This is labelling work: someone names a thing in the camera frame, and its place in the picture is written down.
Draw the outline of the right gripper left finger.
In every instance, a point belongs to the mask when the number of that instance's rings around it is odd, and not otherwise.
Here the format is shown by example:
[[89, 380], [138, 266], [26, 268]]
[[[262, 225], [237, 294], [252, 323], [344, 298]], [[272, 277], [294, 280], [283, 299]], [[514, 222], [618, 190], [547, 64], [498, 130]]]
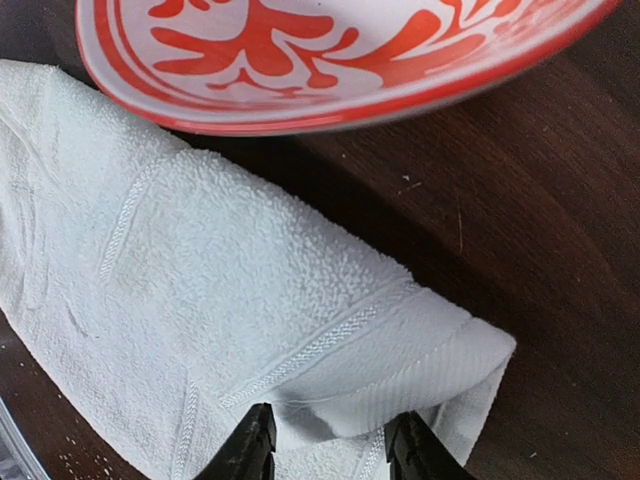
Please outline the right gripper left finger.
[[273, 480], [276, 439], [272, 406], [252, 405], [195, 480]]

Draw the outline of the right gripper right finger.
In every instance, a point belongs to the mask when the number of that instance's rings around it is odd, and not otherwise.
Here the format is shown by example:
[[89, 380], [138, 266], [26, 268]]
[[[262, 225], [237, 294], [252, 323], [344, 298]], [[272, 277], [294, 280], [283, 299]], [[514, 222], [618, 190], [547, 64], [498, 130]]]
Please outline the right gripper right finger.
[[391, 480], [475, 480], [415, 411], [387, 423], [384, 435]]

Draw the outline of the white towel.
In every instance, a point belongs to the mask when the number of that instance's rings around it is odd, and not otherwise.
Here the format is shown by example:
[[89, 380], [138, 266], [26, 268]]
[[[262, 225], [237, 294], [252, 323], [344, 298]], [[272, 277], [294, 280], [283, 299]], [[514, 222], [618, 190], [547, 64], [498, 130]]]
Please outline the white towel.
[[411, 410], [465, 462], [516, 346], [278, 186], [12, 60], [1, 308], [152, 479], [194, 477], [261, 402], [280, 479], [383, 478]]

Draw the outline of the red patterned white bowl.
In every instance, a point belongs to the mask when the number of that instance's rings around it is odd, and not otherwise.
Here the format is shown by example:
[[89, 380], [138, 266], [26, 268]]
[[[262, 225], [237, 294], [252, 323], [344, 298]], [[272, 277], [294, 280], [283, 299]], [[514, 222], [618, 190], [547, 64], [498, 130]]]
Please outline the red patterned white bowl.
[[80, 1], [79, 51], [113, 101], [167, 128], [274, 136], [382, 122], [503, 83], [613, 1]]

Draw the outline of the front aluminium rail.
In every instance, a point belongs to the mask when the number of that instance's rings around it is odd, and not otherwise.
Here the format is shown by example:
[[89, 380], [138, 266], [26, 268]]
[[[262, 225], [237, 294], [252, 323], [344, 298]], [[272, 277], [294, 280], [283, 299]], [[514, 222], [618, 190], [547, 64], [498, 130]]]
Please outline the front aluminium rail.
[[28, 442], [1, 401], [1, 479], [50, 480]]

